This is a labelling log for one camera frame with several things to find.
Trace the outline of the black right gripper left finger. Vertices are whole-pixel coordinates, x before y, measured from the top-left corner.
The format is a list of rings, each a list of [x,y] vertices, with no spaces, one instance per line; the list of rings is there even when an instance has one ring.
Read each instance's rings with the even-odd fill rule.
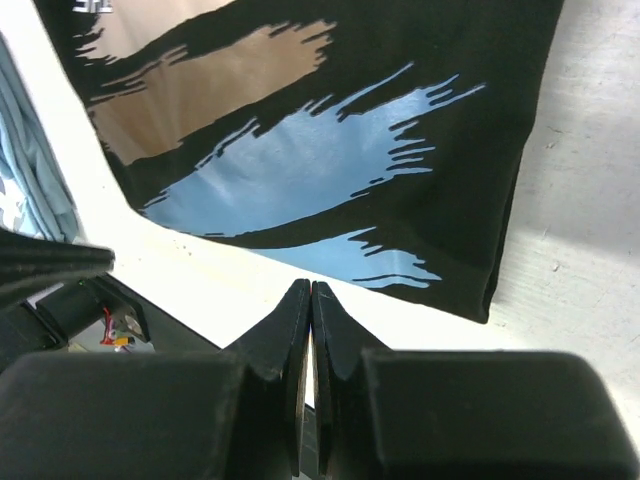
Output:
[[[5,479],[291,479],[311,286],[216,353],[30,353],[1,376]]]

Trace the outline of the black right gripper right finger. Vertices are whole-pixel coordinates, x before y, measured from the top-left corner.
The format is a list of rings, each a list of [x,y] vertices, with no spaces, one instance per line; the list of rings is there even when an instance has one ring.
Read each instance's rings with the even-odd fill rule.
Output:
[[[555,351],[406,351],[311,288],[318,470],[327,479],[635,479],[601,377]]]

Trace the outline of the black t shirt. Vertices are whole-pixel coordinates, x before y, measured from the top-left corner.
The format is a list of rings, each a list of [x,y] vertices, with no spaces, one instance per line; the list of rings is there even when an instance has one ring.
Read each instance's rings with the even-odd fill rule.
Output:
[[[39,1],[129,206],[484,323],[559,1]]]

